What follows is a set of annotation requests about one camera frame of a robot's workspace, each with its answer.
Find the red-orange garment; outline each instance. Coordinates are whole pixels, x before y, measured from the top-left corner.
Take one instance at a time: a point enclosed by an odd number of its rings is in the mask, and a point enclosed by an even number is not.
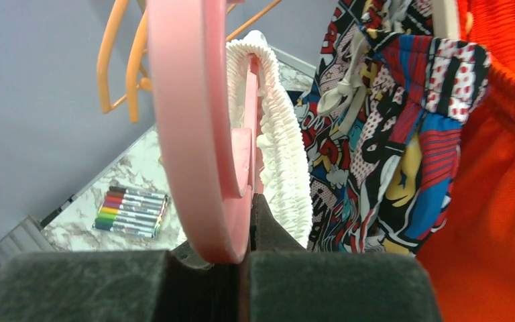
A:
[[[492,55],[490,96],[463,128],[448,220],[418,253],[446,322],[515,321],[515,0],[459,0]]]

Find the pink plastic hanger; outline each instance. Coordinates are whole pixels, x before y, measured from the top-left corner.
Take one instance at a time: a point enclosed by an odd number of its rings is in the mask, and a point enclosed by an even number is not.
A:
[[[149,1],[148,48],[159,142],[184,232],[206,261],[239,263],[256,187],[259,78],[253,57],[243,127],[230,130],[226,5],[226,0]]]

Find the patterned fabric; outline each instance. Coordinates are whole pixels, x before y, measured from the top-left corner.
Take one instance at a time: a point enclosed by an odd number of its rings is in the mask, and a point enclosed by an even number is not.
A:
[[[401,1],[368,1],[339,2],[335,18],[349,16],[342,32],[329,26],[325,38],[328,43],[341,35],[333,42],[334,63],[323,64],[323,56],[311,92],[296,106],[308,107],[300,120],[314,204],[309,249],[415,254],[445,224],[461,127],[485,95],[490,61],[481,46],[415,36],[432,33],[430,1],[409,3],[400,23],[406,34],[386,25],[387,8]],[[324,119],[315,118],[314,107],[333,84],[334,65],[346,61],[338,48],[358,23],[371,49],[352,68],[369,91],[355,125],[342,136],[339,115],[347,107]]]

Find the gray wall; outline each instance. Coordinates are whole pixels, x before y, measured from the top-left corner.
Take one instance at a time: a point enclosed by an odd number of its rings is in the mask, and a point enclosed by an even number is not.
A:
[[[146,93],[137,124],[127,105],[101,113],[95,70],[112,5],[0,0],[0,239],[27,215],[59,207],[154,123]],[[112,100],[124,93],[140,17],[130,1],[110,63]],[[229,20],[232,30],[242,12]]]
[[[272,0],[247,0],[244,16],[251,18]],[[250,29],[260,30],[268,43],[313,66],[321,57],[321,44],[337,0],[283,0]]]

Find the marble surface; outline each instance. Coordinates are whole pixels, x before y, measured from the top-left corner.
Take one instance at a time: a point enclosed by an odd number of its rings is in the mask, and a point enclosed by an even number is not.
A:
[[[283,86],[288,90],[305,91],[312,82],[311,77],[282,63],[280,76]],[[42,230],[44,237],[60,252],[174,248],[180,223],[172,203],[157,239],[92,229],[103,196],[111,185],[169,192],[164,168],[158,162],[159,155],[157,132],[152,128]]]

